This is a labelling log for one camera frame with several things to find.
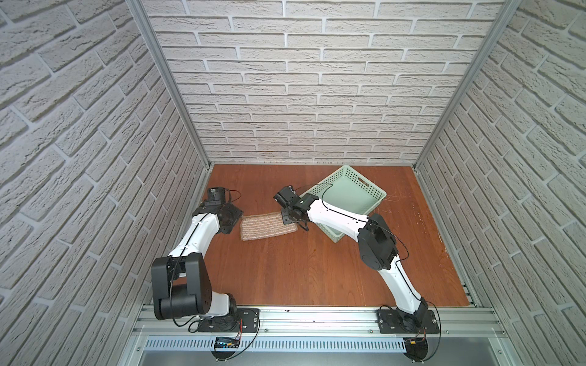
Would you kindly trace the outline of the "striped brown white dishcloth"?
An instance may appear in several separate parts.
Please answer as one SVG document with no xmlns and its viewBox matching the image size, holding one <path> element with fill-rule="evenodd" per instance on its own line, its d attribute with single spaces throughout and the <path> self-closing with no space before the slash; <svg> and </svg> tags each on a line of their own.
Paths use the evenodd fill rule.
<svg viewBox="0 0 586 366">
<path fill-rule="evenodd" d="M 295 223 L 283 222 L 281 212 L 246 216 L 241 221 L 241 240 L 268 239 L 294 233 L 297 230 L 298 226 Z"/>
</svg>

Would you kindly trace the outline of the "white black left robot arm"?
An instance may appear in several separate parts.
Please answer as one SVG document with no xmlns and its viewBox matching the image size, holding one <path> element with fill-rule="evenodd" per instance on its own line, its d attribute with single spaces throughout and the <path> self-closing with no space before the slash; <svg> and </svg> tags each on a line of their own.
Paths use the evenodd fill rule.
<svg viewBox="0 0 586 366">
<path fill-rule="evenodd" d="M 236 316 L 233 295 L 213 291 L 204 258 L 212 239 L 231 233 L 242 214 L 233 204 L 201 205 L 178 246 L 154 260 L 151 280 L 157 320 Z"/>
</svg>

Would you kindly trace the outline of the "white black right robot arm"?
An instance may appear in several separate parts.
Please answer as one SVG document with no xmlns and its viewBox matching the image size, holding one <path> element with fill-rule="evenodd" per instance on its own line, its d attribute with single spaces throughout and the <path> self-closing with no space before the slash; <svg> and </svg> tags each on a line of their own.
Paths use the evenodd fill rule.
<svg viewBox="0 0 586 366">
<path fill-rule="evenodd" d="M 282 188 L 274 200 L 296 224 L 325 225 L 354 239 L 362 261 L 381 275 L 391 291 L 404 328 L 422 326 L 428 304 L 405 273 L 396 246 L 397 237 L 381 215 L 352 213 L 310 193 L 299 196 L 291 186 Z"/>
</svg>

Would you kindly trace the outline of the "mint green perforated basket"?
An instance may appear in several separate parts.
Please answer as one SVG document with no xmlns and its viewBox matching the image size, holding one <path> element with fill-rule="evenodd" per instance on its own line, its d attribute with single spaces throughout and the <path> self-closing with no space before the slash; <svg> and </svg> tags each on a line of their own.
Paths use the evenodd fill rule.
<svg viewBox="0 0 586 366">
<path fill-rule="evenodd" d="M 357 241 L 386 192 L 350 166 L 343 166 L 300 195 L 302 220 L 318 225 L 330 239 Z"/>
</svg>

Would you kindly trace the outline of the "perforated metal vent strip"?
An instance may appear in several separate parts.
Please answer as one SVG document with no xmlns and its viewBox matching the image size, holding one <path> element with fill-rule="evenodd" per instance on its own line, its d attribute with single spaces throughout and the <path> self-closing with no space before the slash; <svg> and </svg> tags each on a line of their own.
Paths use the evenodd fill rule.
<svg viewBox="0 0 586 366">
<path fill-rule="evenodd" d="M 224 347 L 214 336 L 152 336 L 143 347 L 146 351 L 218 351 L 236 352 L 335 352 L 335 353 L 405 353 L 402 338 L 363 337 L 245 337 L 237 348 Z"/>
</svg>

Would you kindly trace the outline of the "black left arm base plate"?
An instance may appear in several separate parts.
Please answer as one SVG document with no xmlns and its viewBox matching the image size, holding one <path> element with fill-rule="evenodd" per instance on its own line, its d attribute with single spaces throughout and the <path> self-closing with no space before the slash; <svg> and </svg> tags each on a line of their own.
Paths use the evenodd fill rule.
<svg viewBox="0 0 586 366">
<path fill-rule="evenodd" d="M 258 308 L 238 308 L 236 313 L 232 315 L 204 318 L 194 330 L 197 332 L 252 334 L 259 328 L 260 314 L 261 311 Z"/>
</svg>

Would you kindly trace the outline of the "aluminium front rail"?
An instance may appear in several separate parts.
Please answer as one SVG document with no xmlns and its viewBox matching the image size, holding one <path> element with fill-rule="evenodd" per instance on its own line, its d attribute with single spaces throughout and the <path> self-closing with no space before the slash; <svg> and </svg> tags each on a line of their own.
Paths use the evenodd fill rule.
<svg viewBox="0 0 586 366">
<path fill-rule="evenodd" d="M 383 337 L 377 307 L 261 307 L 262 336 L 354 336 Z M 433 308 L 440 336 L 463 338 L 506 338 L 508 333 L 491 308 Z M 131 334 L 138 336 L 187 336 L 188 327 L 171 320 L 157 320 L 152 306 L 139 312 Z"/>
</svg>

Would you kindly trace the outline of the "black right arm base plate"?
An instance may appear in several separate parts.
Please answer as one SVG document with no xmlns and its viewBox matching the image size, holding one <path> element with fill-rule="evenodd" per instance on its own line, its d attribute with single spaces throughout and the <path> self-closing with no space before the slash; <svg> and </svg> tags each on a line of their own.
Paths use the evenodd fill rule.
<svg viewBox="0 0 586 366">
<path fill-rule="evenodd" d="M 431 310 L 419 318 L 388 307 L 378 309 L 375 313 L 381 334 L 440 334 L 440 322 Z"/>
</svg>

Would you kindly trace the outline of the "aluminium corner post left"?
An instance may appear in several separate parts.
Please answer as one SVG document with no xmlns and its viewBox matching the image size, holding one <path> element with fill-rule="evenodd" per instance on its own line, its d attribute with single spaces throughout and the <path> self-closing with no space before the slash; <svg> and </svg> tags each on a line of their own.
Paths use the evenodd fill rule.
<svg viewBox="0 0 586 366">
<path fill-rule="evenodd" d="M 192 141 L 195 150 L 200 158 L 202 164 L 204 165 L 207 171 L 211 171 L 213 168 L 213 163 L 207 156 L 205 152 L 203 143 L 201 142 L 199 135 L 195 129 L 194 123 L 191 119 L 191 115 L 187 109 L 186 103 L 183 99 L 183 96 L 179 90 L 178 84 L 175 81 L 175 78 L 172 74 L 172 70 L 170 65 L 165 58 L 163 53 L 163 48 L 160 45 L 160 42 L 157 38 L 157 33 L 152 26 L 149 16 L 145 7 L 143 6 L 142 1 L 139 0 L 128 0 L 127 1 L 128 8 L 130 9 L 131 14 L 133 15 L 134 21 L 137 24 L 138 30 L 141 33 L 146 47 L 148 48 L 155 66 L 160 72 L 161 79 L 163 80 L 163 84 L 166 87 L 166 90 L 171 97 L 172 102 L 177 109 L 181 122 L 185 126 L 187 133 Z"/>
</svg>

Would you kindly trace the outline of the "aluminium corner post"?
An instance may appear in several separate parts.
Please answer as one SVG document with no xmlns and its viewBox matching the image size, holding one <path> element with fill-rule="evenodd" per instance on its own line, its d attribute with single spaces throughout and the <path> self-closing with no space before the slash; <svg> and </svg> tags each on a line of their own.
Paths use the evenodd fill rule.
<svg viewBox="0 0 586 366">
<path fill-rule="evenodd" d="M 424 145 L 424 148 L 422 149 L 419 157 L 413 164 L 412 168 L 416 174 L 418 174 L 418 172 L 422 169 L 423 164 L 430 155 L 432 148 L 439 140 L 440 135 L 446 128 L 456 108 L 459 106 L 461 99 L 465 96 L 473 82 L 476 80 L 477 75 L 481 71 L 483 65 L 485 65 L 494 46 L 501 39 L 502 34 L 510 24 L 511 19 L 514 17 L 514 14 L 521 3 L 521 0 L 504 1 L 503 6 L 499 10 L 499 13 L 497 14 L 493 24 L 489 28 L 488 33 L 483 38 L 479 49 L 473 56 L 471 63 L 468 65 L 462 79 L 457 85 L 456 91 L 441 114 L 435 128 L 431 132 L 427 143 Z"/>
<path fill-rule="evenodd" d="M 207 156 L 205 152 L 203 143 L 201 142 L 199 135 L 195 129 L 194 123 L 191 119 L 191 115 L 187 109 L 186 103 L 183 99 L 183 96 L 179 90 L 178 84 L 175 81 L 175 78 L 172 74 L 172 70 L 170 65 L 165 58 L 163 53 L 163 48 L 160 45 L 160 42 L 157 38 L 157 33 L 152 26 L 149 16 L 145 7 L 143 6 L 142 1 L 139 0 L 128 0 L 127 1 L 128 8 L 130 9 L 131 14 L 133 15 L 134 21 L 137 24 L 138 30 L 141 33 L 146 47 L 148 48 L 155 66 L 160 72 L 161 79 L 163 80 L 163 84 L 166 87 L 166 90 L 171 97 L 172 102 L 177 109 L 181 122 L 185 126 L 187 133 L 192 141 L 195 150 L 200 158 L 202 164 L 204 165 L 207 171 L 211 171 L 213 168 L 213 163 Z"/>
</svg>

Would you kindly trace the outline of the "aluminium corner post right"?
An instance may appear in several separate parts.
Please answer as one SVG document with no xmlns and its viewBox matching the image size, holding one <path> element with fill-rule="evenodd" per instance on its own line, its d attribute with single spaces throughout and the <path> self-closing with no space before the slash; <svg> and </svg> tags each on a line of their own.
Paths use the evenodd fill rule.
<svg viewBox="0 0 586 366">
<path fill-rule="evenodd" d="M 499 10 L 499 13 L 497 14 L 493 24 L 489 28 L 488 33 L 483 38 L 479 49 L 473 56 L 471 63 L 468 65 L 462 79 L 457 85 L 456 91 L 441 114 L 435 128 L 431 132 L 427 143 L 424 145 L 424 148 L 422 149 L 419 157 L 413 164 L 412 168 L 416 174 L 418 174 L 418 172 L 422 169 L 423 164 L 430 155 L 432 148 L 439 140 L 440 135 L 446 128 L 456 108 L 459 106 L 461 99 L 465 96 L 473 82 L 476 80 L 477 75 L 481 71 L 483 65 L 485 65 L 494 46 L 501 39 L 502 34 L 510 24 L 511 19 L 514 17 L 514 14 L 521 3 L 521 0 L 504 1 L 503 6 Z"/>
</svg>

